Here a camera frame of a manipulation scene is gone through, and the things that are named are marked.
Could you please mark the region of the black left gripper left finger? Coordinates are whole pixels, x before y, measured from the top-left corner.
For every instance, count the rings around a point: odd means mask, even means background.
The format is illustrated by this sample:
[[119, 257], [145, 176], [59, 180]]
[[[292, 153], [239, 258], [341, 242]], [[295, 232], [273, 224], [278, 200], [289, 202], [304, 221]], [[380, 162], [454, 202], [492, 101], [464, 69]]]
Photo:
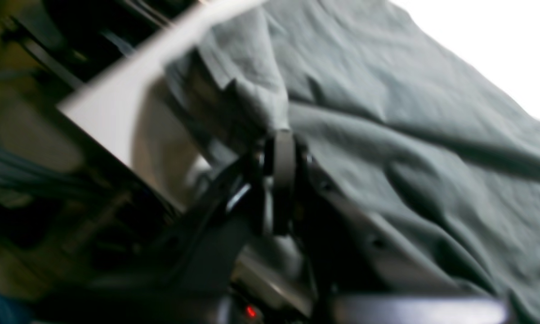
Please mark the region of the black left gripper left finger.
[[198, 202], [144, 254], [89, 285], [36, 305], [56, 324], [243, 324], [229, 286], [243, 247], [266, 229], [263, 180], [271, 149], [254, 149], [221, 172]]

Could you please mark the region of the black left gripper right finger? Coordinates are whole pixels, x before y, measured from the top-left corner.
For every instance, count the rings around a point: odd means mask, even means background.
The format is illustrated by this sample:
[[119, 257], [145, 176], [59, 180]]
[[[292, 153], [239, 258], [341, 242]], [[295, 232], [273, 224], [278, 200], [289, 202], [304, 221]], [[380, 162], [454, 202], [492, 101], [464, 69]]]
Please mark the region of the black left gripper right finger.
[[272, 233], [298, 238], [314, 272], [313, 324], [511, 322], [503, 301], [438, 275], [360, 211], [289, 131], [272, 139], [272, 180]]

